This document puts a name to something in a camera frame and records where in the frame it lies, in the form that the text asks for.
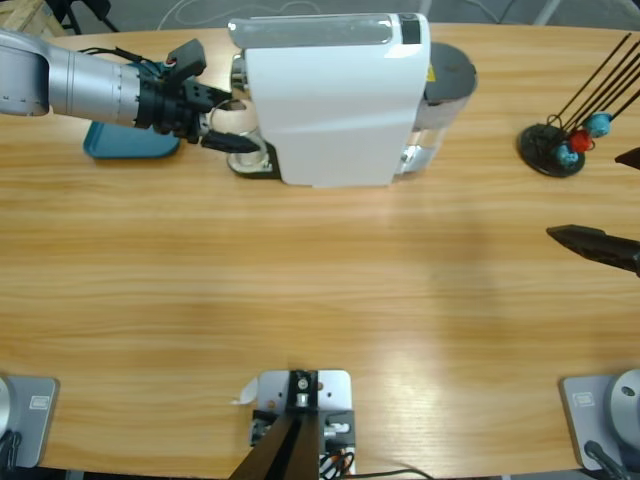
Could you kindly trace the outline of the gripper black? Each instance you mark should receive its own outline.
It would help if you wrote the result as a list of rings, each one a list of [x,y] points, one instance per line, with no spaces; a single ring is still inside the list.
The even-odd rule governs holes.
[[[167,89],[160,79],[141,74],[134,126],[152,129],[161,135],[173,135],[189,143],[200,141],[202,147],[219,152],[246,154],[259,151],[260,146],[247,136],[209,129],[207,116],[211,109],[231,99],[230,92],[193,80]]]

